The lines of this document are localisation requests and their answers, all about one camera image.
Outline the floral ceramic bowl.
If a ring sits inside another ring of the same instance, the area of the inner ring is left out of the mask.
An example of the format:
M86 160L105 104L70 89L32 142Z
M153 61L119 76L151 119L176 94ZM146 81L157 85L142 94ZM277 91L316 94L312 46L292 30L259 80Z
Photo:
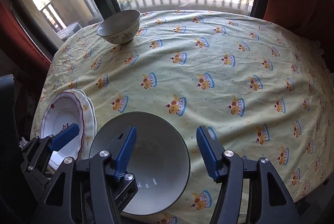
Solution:
M110 44L126 44L139 31L141 13L136 9L118 12L105 19L97 29L97 35Z
M138 192L124 209L129 216L160 213L183 194L190 176L185 141L165 119L147 112L129 112L109 120L97 133L89 155L107 149L112 139L129 126L137 140L127 171L135 176Z

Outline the yellow patterned tablecloth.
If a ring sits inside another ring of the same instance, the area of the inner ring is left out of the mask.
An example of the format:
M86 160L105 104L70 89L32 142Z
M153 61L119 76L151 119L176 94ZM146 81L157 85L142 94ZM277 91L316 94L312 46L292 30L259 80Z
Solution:
M97 29L82 28L56 52L30 135L71 88L92 100L99 127L134 111L171 123L190 153L189 183L143 222L209 222L219 187L197 147L201 125L245 159L269 158L294 201L333 172L333 87L313 43L268 21L211 11L143 13L133 41L120 46Z

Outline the red curtain left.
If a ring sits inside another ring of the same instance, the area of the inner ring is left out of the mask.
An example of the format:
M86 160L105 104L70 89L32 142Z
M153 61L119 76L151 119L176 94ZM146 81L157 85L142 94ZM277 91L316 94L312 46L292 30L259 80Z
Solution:
M1 50L27 73L46 75L50 61L32 43L1 0Z

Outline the white outdoor unit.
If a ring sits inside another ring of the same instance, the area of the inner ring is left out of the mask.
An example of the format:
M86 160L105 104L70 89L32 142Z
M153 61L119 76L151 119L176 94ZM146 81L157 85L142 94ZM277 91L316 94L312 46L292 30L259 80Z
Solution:
M82 29L81 25L78 22L74 22L73 24L68 25L65 29L58 31L56 35L65 42L68 38L77 33L80 29Z

